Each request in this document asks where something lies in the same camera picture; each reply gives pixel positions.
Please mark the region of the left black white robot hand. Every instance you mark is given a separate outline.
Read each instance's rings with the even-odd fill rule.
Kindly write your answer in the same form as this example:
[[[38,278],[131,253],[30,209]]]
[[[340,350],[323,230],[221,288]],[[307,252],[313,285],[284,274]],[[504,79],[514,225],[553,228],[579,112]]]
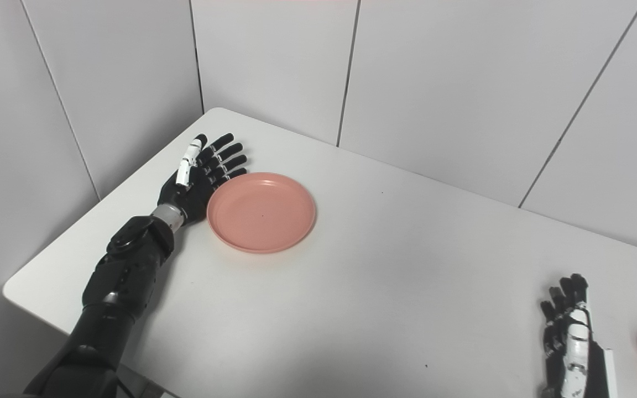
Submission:
[[[206,217],[212,195],[231,179],[247,174],[243,144],[232,133],[212,143],[198,134],[185,149],[176,171],[161,188],[158,206],[171,206],[180,212],[184,225]]]

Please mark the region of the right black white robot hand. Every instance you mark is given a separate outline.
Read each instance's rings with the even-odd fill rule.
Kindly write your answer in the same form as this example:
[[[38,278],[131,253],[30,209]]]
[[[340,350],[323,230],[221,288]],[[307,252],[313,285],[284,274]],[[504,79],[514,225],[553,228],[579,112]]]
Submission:
[[[614,356],[594,340],[588,283],[581,274],[559,279],[540,302],[545,384],[541,397],[617,397]]]

